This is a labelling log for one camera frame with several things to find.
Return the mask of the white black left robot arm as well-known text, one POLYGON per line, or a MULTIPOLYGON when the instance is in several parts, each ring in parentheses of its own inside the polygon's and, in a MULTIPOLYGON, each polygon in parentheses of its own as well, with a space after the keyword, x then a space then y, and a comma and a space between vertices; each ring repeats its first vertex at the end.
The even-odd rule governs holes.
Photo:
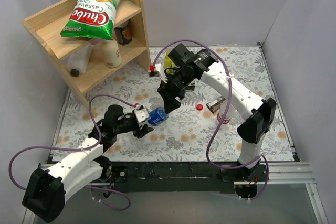
POLYGON ((29 179, 23 206, 50 223, 62 212, 66 202, 93 180, 106 182, 111 178, 111 163, 104 152, 117 140, 117 135, 132 132, 142 138, 153 129, 148 127, 149 113, 137 105, 124 113, 120 105, 108 107, 88 137, 61 161, 46 170, 36 169, 29 179))

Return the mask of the blue label water bottle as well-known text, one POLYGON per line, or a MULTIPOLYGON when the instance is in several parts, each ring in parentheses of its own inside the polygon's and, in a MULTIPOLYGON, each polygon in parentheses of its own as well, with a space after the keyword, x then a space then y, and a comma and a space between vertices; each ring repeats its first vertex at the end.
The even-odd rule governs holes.
POLYGON ((152 126, 158 126, 169 118, 163 107, 158 107, 149 113, 148 123, 152 126))

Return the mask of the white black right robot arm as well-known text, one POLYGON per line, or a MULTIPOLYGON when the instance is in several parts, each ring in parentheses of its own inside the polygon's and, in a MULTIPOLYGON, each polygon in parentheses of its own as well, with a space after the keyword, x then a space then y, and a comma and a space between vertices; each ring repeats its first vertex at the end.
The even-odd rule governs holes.
POLYGON ((236 169, 242 180, 251 180, 257 174, 262 141, 274 120, 276 101, 273 98, 265 100, 240 83, 229 73, 224 60, 210 48, 204 46, 195 54, 181 40, 174 44, 169 53, 177 66, 174 75, 167 76, 164 67, 156 62, 149 68, 151 76, 158 74, 161 78, 158 93, 163 99, 165 113, 181 106, 185 88, 195 79, 216 90, 226 99, 225 111, 233 107, 244 120, 237 128, 242 149, 236 169))

